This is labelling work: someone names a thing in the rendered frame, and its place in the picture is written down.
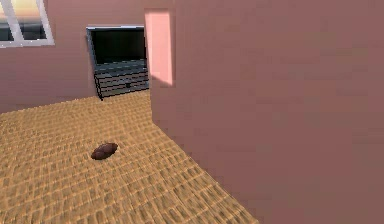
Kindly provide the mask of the brown oval ball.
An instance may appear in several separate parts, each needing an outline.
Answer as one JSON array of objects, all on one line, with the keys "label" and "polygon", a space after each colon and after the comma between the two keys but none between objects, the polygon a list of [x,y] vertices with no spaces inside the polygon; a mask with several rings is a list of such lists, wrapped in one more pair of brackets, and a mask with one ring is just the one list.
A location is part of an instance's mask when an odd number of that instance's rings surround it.
[{"label": "brown oval ball", "polygon": [[117,151],[118,145],[116,143],[105,143],[98,146],[91,154],[94,160],[103,160],[113,155]]}]

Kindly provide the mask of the black television set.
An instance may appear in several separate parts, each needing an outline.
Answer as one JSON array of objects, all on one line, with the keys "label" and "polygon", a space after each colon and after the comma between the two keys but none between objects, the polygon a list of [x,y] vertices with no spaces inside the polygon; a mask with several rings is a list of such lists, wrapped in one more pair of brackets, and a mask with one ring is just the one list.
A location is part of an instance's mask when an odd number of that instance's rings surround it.
[{"label": "black television set", "polygon": [[86,32],[95,66],[146,59],[143,26],[87,27]]}]

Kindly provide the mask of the white framed window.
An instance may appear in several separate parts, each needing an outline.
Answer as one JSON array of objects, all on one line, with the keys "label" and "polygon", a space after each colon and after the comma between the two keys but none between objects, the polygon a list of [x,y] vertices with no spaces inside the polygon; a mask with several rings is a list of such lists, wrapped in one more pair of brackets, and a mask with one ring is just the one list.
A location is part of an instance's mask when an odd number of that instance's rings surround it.
[{"label": "white framed window", "polygon": [[0,48],[54,44],[44,0],[0,0]]}]

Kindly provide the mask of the dark slatted television stand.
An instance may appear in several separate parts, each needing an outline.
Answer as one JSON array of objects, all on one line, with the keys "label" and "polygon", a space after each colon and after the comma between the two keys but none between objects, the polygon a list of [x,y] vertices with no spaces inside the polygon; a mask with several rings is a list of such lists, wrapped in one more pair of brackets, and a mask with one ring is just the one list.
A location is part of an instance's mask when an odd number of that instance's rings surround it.
[{"label": "dark slatted television stand", "polygon": [[142,91],[149,88],[149,75],[145,60],[133,60],[97,65],[94,80],[98,97]]}]

